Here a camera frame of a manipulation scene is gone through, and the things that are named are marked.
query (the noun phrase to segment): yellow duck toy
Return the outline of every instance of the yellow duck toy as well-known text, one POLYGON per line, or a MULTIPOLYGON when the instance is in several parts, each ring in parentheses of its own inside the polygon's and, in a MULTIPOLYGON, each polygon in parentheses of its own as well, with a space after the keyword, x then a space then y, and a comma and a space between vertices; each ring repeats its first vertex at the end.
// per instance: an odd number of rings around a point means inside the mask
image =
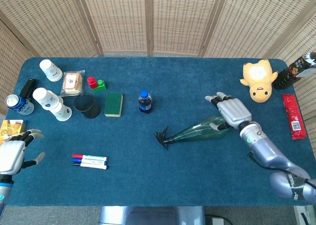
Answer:
POLYGON ((272 82, 277 78, 277 72, 272 73, 268 59, 258 63, 243 65, 243 79, 240 82, 250 87, 250 97, 257 103, 264 103, 272 94, 272 82))

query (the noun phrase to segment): robotic hand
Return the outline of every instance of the robotic hand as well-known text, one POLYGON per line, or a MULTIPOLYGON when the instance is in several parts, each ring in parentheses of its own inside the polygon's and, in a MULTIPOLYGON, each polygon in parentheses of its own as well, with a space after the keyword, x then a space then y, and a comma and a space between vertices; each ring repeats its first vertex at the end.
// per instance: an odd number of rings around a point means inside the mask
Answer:
POLYGON ((12 136, 0 146, 0 220, 14 184, 12 176, 19 173, 21 168, 37 165, 45 157, 45 153, 42 152, 37 158, 24 161, 26 148, 35 138, 42 139, 44 136, 40 130, 27 130, 25 133, 12 136))
POLYGON ((316 203, 316 179, 311 180, 304 169, 291 162, 269 140, 260 125, 251 121, 251 113, 239 99, 221 92, 205 99, 218 108, 232 128, 239 130, 240 137, 251 149, 248 156, 259 166, 276 170, 269 177, 269 185, 277 195, 316 203))

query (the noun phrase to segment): green glass bottle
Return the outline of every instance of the green glass bottle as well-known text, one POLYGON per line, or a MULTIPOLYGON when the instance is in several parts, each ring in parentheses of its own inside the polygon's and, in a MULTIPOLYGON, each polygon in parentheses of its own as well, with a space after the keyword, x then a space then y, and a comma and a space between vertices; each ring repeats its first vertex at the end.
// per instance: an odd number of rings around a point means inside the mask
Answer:
POLYGON ((167 129, 168 127, 161 133, 155 132, 156 138, 165 149, 167 149, 168 144, 177 142, 209 140, 223 137, 227 134, 230 126, 225 122, 222 116, 214 115, 168 138, 165 137, 167 129))

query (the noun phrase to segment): green toy block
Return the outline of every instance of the green toy block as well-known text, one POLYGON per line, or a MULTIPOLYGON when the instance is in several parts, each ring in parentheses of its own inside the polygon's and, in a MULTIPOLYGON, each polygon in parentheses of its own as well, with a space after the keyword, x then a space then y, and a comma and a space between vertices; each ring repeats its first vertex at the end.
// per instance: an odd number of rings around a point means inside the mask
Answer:
POLYGON ((106 90, 106 89, 107 89, 107 87, 106 87, 106 85, 105 85, 105 82, 104 82, 103 80, 99 79, 99 80, 97 81, 97 84, 98 84, 98 87, 93 88, 93 89, 92 89, 93 92, 97 93, 97 92, 100 92, 100 91, 102 91, 102 90, 106 90))

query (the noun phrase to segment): red packet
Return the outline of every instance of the red packet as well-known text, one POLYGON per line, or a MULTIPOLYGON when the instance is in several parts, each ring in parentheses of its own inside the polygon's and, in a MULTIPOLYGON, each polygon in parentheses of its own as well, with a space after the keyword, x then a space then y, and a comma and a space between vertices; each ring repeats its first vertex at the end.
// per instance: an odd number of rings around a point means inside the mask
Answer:
POLYGON ((303 118, 294 94, 282 94, 282 99, 290 123, 292 139, 304 139, 307 137, 303 118))

